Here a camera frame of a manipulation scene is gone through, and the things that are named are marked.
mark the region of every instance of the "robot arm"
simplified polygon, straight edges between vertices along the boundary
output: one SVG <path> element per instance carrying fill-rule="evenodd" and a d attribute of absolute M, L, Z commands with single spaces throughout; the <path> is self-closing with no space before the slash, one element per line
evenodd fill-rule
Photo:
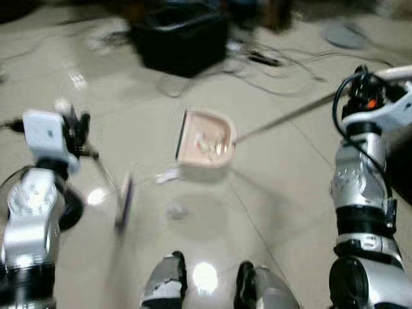
<path fill-rule="evenodd" d="M 81 217 L 82 201 L 65 181 L 80 168 L 89 116 L 29 111 L 24 135 L 35 167 L 8 192 L 1 248 L 0 308 L 55 308 L 53 287 L 61 230 Z"/>
<path fill-rule="evenodd" d="M 412 66 L 377 77 L 365 67 L 356 73 L 338 128 L 345 140 L 335 157 L 331 186 L 339 236 L 330 297 L 336 308 L 411 308 L 412 282 L 393 238 L 396 200 L 380 170 L 386 166 L 382 132 L 412 123 L 412 87 L 389 82 L 411 78 Z"/>

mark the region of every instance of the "electrical cord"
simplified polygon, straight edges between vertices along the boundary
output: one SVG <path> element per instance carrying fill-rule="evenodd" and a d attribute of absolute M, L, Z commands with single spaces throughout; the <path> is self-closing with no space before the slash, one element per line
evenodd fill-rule
<path fill-rule="evenodd" d="M 2 129 L 10 129 L 16 133 L 24 133 L 24 126 L 22 119 L 14 119 L 11 121 L 6 121 L 0 124 L 0 130 Z"/>
<path fill-rule="evenodd" d="M 381 63 L 384 64 L 386 66 L 389 66 L 390 68 L 394 67 L 394 65 L 392 63 L 390 63 L 389 61 L 386 61 L 385 59 L 381 59 L 381 58 L 376 58 L 376 57 L 367 57 L 367 56 L 362 56 L 362 55 L 355 55 L 352 53 L 345 53 L 343 51 L 320 51 L 318 53 L 314 53 L 311 51 L 304 51 L 304 50 L 300 50 L 297 48 L 275 48 L 266 44 L 261 44 L 261 43 L 255 43 L 256 46 L 262 47 L 262 48 L 266 48 L 268 50 L 271 50 L 273 52 L 278 53 L 281 57 L 285 58 L 285 53 L 284 51 L 291 51 L 291 52 L 297 52 L 297 53 L 302 53 L 304 55 L 310 55 L 312 57 L 309 58 L 305 58 L 305 59 L 294 59 L 294 61 L 291 61 L 288 64 L 283 64 L 283 66 L 293 66 L 296 65 L 297 62 L 299 62 L 299 64 L 306 64 L 306 63 L 310 63 L 310 62 L 316 62 L 321 60 L 322 58 L 328 58 L 328 57 L 349 57 L 349 58 L 355 58 L 355 59 L 362 59 L 362 60 L 366 60 L 366 61 L 371 61 L 371 62 L 376 62 L 376 63 Z"/>
<path fill-rule="evenodd" d="M 96 28 L 96 27 L 97 27 L 96 25 L 86 26 L 86 27 L 83 27 L 80 30 L 76 30 L 72 33 L 64 34 L 63 37 L 75 37 L 78 34 L 84 32 L 86 30 Z M 61 35 L 59 35 L 57 33 L 45 35 L 44 37 L 36 40 L 27 50 L 22 51 L 21 53 L 16 53 L 15 55 L 7 56 L 7 57 L 1 57 L 0 58 L 0 63 L 4 64 L 8 61 L 12 61 L 12 60 L 15 60 L 15 59 L 18 59 L 18 58 L 24 58 L 25 56 L 29 56 L 29 55 L 35 53 L 44 44 L 45 40 L 50 39 L 51 37 L 61 37 Z"/>
<path fill-rule="evenodd" d="M 384 180 L 384 185 L 386 187 L 386 192 L 388 195 L 388 198 L 392 197 L 392 188 L 390 185 L 390 182 L 388 180 L 388 177 L 386 176 L 385 170 L 380 166 L 380 164 L 374 159 L 372 158 L 365 150 L 363 150 L 363 148 L 356 143 L 354 140 L 351 139 L 351 137 L 346 134 L 343 129 L 340 127 L 339 122 L 337 120 L 337 106 L 339 103 L 339 99 L 342 95 L 343 90 L 345 89 L 345 87 L 352 82 L 353 80 L 359 78 L 360 76 L 364 75 L 365 73 L 356 73 L 350 77 L 348 77 L 347 79 L 345 79 L 342 84 L 339 86 L 338 90 L 336 91 L 336 94 L 333 98 L 333 105 L 332 105 L 332 119 L 333 119 L 333 124 L 336 128 L 336 130 L 339 132 L 340 135 L 342 135 L 342 137 L 345 139 L 345 141 L 347 141 L 348 144 L 350 144 L 352 147 L 356 148 L 356 150 L 358 150 L 360 153 L 362 153 L 366 158 L 368 158 L 373 165 L 376 167 L 377 171 L 379 172 L 379 174 L 381 175 L 382 179 Z M 377 79 L 379 79 L 380 81 L 382 81 L 382 79 L 378 78 L 376 75 L 370 73 L 370 76 L 373 76 Z"/>
<path fill-rule="evenodd" d="M 158 80 L 158 82 L 156 83 L 156 88 L 157 90 L 165 95 L 166 97 L 169 98 L 180 98 L 186 91 L 188 91 L 191 87 L 194 86 L 194 83 L 197 80 L 201 80 L 201 79 L 206 79 L 208 77 L 214 76 L 214 75 L 222 75 L 222 74 L 226 74 L 230 77 L 233 77 L 235 79 L 238 79 L 242 82 L 244 82 L 245 84 L 248 84 L 249 86 L 252 86 L 256 89 L 259 89 L 261 91 L 264 91 L 266 93 L 268 93 L 269 95 L 277 95 L 279 97 L 300 97 L 302 96 L 308 89 L 310 89 L 310 85 L 306 85 L 304 87 L 302 87 L 302 89 L 300 89 L 299 91 L 294 91 L 294 92 L 279 92 L 279 91 L 273 91 L 271 89 L 267 89 L 263 86 L 254 84 L 253 82 L 249 81 L 246 77 L 242 77 L 240 75 L 238 75 L 238 73 L 242 72 L 249 64 L 250 61 L 247 59 L 247 57 L 244 57 L 244 59 L 241 59 L 241 65 L 238 68 L 235 68 L 233 70 L 221 70 L 221 71 L 217 71 L 217 72 L 212 72 L 212 73 L 206 73 L 206 74 L 201 74 L 198 75 L 196 77 L 193 77 L 191 79 L 189 79 L 187 82 L 185 82 L 185 84 L 183 85 L 183 87 L 181 88 L 181 90 L 179 90 L 177 93 L 168 93 L 165 89 L 164 89 L 164 84 L 165 82 L 171 77 L 171 75 L 169 74 L 163 74 L 160 79 Z M 321 81 L 324 80 L 322 77 L 318 77 L 317 75 L 315 75 L 315 73 L 311 74 L 311 71 L 309 70 L 309 74 L 311 75 L 313 80 L 316 81 Z M 275 76 L 271 76 L 270 74 L 266 74 L 271 78 L 285 78 L 285 77 L 275 77 Z"/>
<path fill-rule="evenodd" d="M 296 60 L 296 59 L 294 59 L 294 58 L 286 55 L 286 54 L 283 53 L 280 49 L 278 49 L 278 48 L 273 48 L 273 47 L 271 47 L 271 46 L 269 46 L 269 45 L 265 45 L 265 44 L 261 44 L 261 43 L 256 43 L 256 42 L 255 42 L 253 45 L 255 45 L 255 46 L 260 46 L 260 47 L 264 47 L 264 48 L 266 48 L 266 49 L 268 49 L 268 50 L 271 50 L 271 51 L 273 51 L 273 52 L 278 53 L 281 58 L 286 59 L 287 61 L 289 61 L 289 62 L 292 63 L 292 64 L 295 64 L 295 65 L 297 65 L 297 66 L 300 66 L 302 69 L 304 69 L 306 72 L 308 72 L 309 76 L 310 76 L 312 79 L 317 80 L 317 81 L 319 81 L 319 82 L 326 82 L 326 79 L 324 79 L 324 78 L 321 77 L 321 76 L 318 76 L 318 74 L 316 74 L 311 68 L 309 68 L 308 66 L 305 66 L 305 65 L 303 64 L 303 62 L 301 62 L 301 61 L 299 61 L 299 60 Z"/>

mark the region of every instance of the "white tile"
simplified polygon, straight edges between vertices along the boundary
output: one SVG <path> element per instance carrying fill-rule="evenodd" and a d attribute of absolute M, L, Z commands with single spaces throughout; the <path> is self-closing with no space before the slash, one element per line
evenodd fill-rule
<path fill-rule="evenodd" d="M 88 21 L 96 17 L 105 16 L 107 16 L 107 13 L 105 13 L 103 7 L 99 5 L 41 5 L 28 15 L 9 23 L 1 24 L 0 42 L 10 42 L 44 34 L 60 33 L 61 30 L 65 28 L 76 27 L 76 24 L 67 24 L 67 22 Z"/>
<path fill-rule="evenodd" d="M 88 96 L 96 99 L 89 108 L 95 117 L 118 109 L 133 107 L 154 98 L 163 98 L 157 91 L 160 72 L 144 68 L 137 55 L 119 66 L 116 62 L 85 64 L 79 70 L 88 83 Z"/>
<path fill-rule="evenodd" d="M 272 198 L 273 204 L 298 205 L 314 214 L 332 205 L 330 166 L 290 124 L 238 145 L 232 170 L 248 183 L 249 187 L 237 190 L 248 211 L 258 210 L 260 206 L 249 195 L 253 189 L 257 199 L 262 195 L 263 203 Z"/>
<path fill-rule="evenodd" d="M 404 262 L 406 274 L 409 276 L 409 278 L 412 278 L 412 260 L 410 260 L 410 258 L 405 255 L 405 252 L 403 250 L 401 250 L 400 253 L 402 254 L 402 261 Z"/>
<path fill-rule="evenodd" d="M 328 280 L 330 267 L 336 259 L 333 253 L 336 237 L 335 216 L 330 212 L 313 227 L 270 249 L 305 308 L 331 305 Z"/>
<path fill-rule="evenodd" d="M 342 137 L 332 121 L 332 103 L 305 114 L 292 121 L 310 143 L 335 166 L 335 155 Z"/>
<path fill-rule="evenodd" d="M 188 188 L 175 194 L 173 200 L 187 207 L 189 213 L 181 220 L 166 218 L 161 230 L 154 225 L 154 231 L 160 230 L 157 233 L 151 231 L 151 224 L 139 225 L 135 216 L 131 216 L 127 235 L 134 239 L 138 251 L 138 272 L 143 281 L 147 280 L 165 251 L 181 250 L 188 267 L 207 262 L 221 272 L 265 249 L 265 244 L 230 189 L 219 196 L 218 193 Z M 163 205 L 156 205 L 156 201 L 149 205 L 153 206 L 153 215 L 142 217 L 142 220 L 148 218 L 150 223 L 156 215 L 159 220 L 165 218 Z"/>
<path fill-rule="evenodd" d="M 219 71 L 221 67 L 216 66 L 214 70 Z M 282 115 L 270 95 L 227 75 L 195 80 L 182 100 L 191 108 L 210 109 L 227 116 L 238 135 Z"/>
<path fill-rule="evenodd" d="M 274 274 L 282 277 L 280 269 L 276 265 L 276 262 L 272 259 L 267 251 L 260 252 L 251 257 L 244 257 L 243 260 L 251 261 L 255 267 L 265 265 Z M 236 289 L 236 276 L 238 274 L 238 265 L 231 269 L 218 274 L 218 286 L 213 293 L 208 294 L 205 291 L 198 290 L 194 285 L 191 278 L 192 271 L 189 271 L 189 292 L 183 303 L 184 308 L 233 308 L 233 300 Z"/>
<path fill-rule="evenodd" d="M 262 182 L 251 179 L 236 179 L 234 188 L 241 196 L 253 224 L 268 245 L 282 243 L 289 237 L 313 226 L 333 205 L 314 205 L 306 208 L 288 200 Z"/>
<path fill-rule="evenodd" d="M 52 110 L 56 99 L 61 97 L 66 89 L 71 90 L 69 85 L 69 75 L 66 71 L 23 82 L 4 83 L 0 86 L 0 120 L 21 118 L 27 109 Z"/>
<path fill-rule="evenodd" d="M 84 34 L 76 37 L 48 34 L 34 39 L 22 39 L 9 42 L 1 48 L 3 58 L 22 54 L 21 57 L 6 61 L 3 69 L 8 72 L 8 82 L 15 82 L 31 77 L 38 77 L 53 71 L 63 70 L 80 63 L 93 60 L 94 65 L 116 61 L 120 69 L 123 57 L 99 57 L 88 50 L 84 44 Z M 121 55 L 121 50 L 114 50 Z"/>
<path fill-rule="evenodd" d="M 399 29 L 402 26 L 405 29 L 408 29 L 412 26 L 410 22 L 408 23 L 392 23 L 388 21 L 382 21 L 380 25 L 379 17 L 372 17 L 369 15 L 360 16 L 357 18 L 357 21 L 363 27 L 365 26 L 366 32 L 370 34 L 370 37 L 373 40 L 373 37 L 380 37 L 380 42 L 383 35 L 382 32 L 397 32 L 395 29 Z M 305 71 L 301 66 L 293 65 L 287 66 L 285 68 L 263 68 L 268 73 L 273 75 L 286 75 L 284 79 L 268 79 L 262 74 L 257 74 L 255 77 L 256 83 L 264 86 L 268 89 L 277 90 L 280 89 L 283 92 L 298 92 L 300 95 L 294 97 L 282 97 L 274 96 L 278 108 L 285 112 L 295 111 L 298 108 L 301 108 L 310 102 L 313 102 L 323 96 L 326 96 L 330 93 L 336 91 L 339 84 L 347 76 L 351 75 L 355 68 L 361 64 L 367 64 L 371 71 L 387 68 L 384 64 L 379 64 L 373 61 L 368 61 L 366 59 L 357 59 L 354 57 L 347 56 L 338 56 L 334 55 L 333 57 L 323 57 L 320 61 L 316 62 L 305 62 L 305 59 L 309 56 L 305 55 L 304 52 L 311 53 L 320 53 L 320 52 L 337 52 L 337 53 L 348 53 L 353 55 L 358 55 L 366 58 L 381 58 L 386 59 L 395 64 L 408 63 L 406 60 L 407 57 L 398 56 L 397 53 L 402 53 L 401 51 L 396 51 L 396 48 L 391 50 L 391 45 L 386 42 L 384 45 L 388 49 L 384 49 L 381 46 L 370 47 L 363 51 L 348 51 L 340 48 L 336 48 L 326 42 L 321 36 L 321 30 L 324 28 L 325 23 L 320 21 L 318 23 L 306 23 L 300 21 L 294 21 L 293 30 L 283 35 L 272 35 L 267 29 L 259 29 L 257 33 L 258 41 L 263 44 L 272 46 L 281 50 L 281 53 L 284 53 L 287 57 L 291 57 L 295 60 L 303 61 L 303 64 L 309 69 L 312 70 L 318 77 L 322 77 L 324 81 L 314 81 L 311 80 L 307 71 Z M 404 35 L 407 34 L 407 31 L 401 31 Z M 401 44 L 408 45 L 408 40 L 400 40 Z M 296 52 L 294 50 L 289 50 L 288 48 L 295 48 L 303 51 L 303 53 Z M 274 57 L 287 63 L 288 61 L 278 55 L 273 53 Z"/>
<path fill-rule="evenodd" d="M 384 19 L 375 14 L 358 16 L 355 20 L 377 49 L 391 55 L 398 63 L 410 62 L 412 44 L 407 37 L 412 30 L 410 20 Z"/>
<path fill-rule="evenodd" d="M 115 174 L 131 165 L 163 166 L 174 162 L 183 113 L 179 100 L 149 100 L 96 119 L 91 140 Z"/>
<path fill-rule="evenodd" d="M 32 154 L 26 147 L 23 136 L 17 136 L 18 142 L 3 146 L 0 151 L 0 183 L 18 169 L 33 165 Z"/>
<path fill-rule="evenodd" d="M 55 298 L 61 308 L 138 308 L 142 286 L 135 251 L 115 234 L 113 219 L 87 208 L 62 236 Z"/>
<path fill-rule="evenodd" d="M 397 232 L 395 239 L 399 247 L 405 252 L 409 259 L 412 259 L 412 208 L 398 194 L 394 194 L 398 200 Z"/>

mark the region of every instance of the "black box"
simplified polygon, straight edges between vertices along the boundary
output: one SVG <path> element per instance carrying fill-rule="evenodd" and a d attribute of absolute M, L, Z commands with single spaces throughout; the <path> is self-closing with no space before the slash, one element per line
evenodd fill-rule
<path fill-rule="evenodd" d="M 130 35 L 146 67 L 192 77 L 225 58 L 228 19 L 201 3 L 169 5 Z"/>

